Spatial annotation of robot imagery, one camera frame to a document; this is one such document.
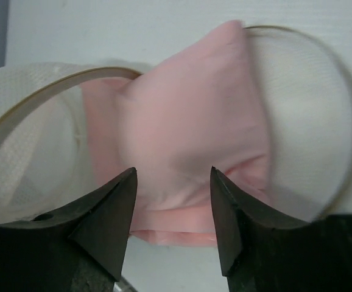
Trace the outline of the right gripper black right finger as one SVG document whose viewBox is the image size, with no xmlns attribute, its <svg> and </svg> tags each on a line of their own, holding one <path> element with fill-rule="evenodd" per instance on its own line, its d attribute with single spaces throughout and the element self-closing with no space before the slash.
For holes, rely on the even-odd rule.
<svg viewBox="0 0 352 292">
<path fill-rule="evenodd" d="M 230 291 L 352 291 L 352 214 L 306 223 L 251 196 L 215 168 L 210 194 Z"/>
</svg>

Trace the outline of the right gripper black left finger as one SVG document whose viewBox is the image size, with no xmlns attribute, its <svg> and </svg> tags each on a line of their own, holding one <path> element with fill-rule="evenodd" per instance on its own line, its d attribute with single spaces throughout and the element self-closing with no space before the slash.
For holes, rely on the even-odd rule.
<svg viewBox="0 0 352 292">
<path fill-rule="evenodd" d="M 31 221 L 0 224 L 0 291 L 112 291 L 136 201 L 134 168 Z"/>
</svg>

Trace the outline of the round mesh laundry bag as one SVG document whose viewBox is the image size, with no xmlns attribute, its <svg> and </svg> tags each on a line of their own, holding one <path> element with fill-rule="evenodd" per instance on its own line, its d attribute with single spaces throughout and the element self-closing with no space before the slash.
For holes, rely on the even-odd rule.
<svg viewBox="0 0 352 292">
<path fill-rule="evenodd" d="M 352 168 L 350 79 L 326 46 L 303 33 L 243 29 L 269 132 L 265 203 L 311 221 Z M 88 146 L 81 85 L 141 75 L 54 62 L 0 68 L 0 223 L 29 220 L 102 185 Z"/>
</svg>

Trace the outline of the pink bra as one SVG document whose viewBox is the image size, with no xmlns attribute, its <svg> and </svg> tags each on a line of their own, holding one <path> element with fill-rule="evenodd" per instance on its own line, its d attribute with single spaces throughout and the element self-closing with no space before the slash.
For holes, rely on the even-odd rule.
<svg viewBox="0 0 352 292">
<path fill-rule="evenodd" d="M 221 24 L 136 79 L 97 79 L 81 90 L 98 183 L 137 171 L 133 236 L 215 246 L 212 167 L 267 202 L 269 132 L 240 21 Z"/>
</svg>

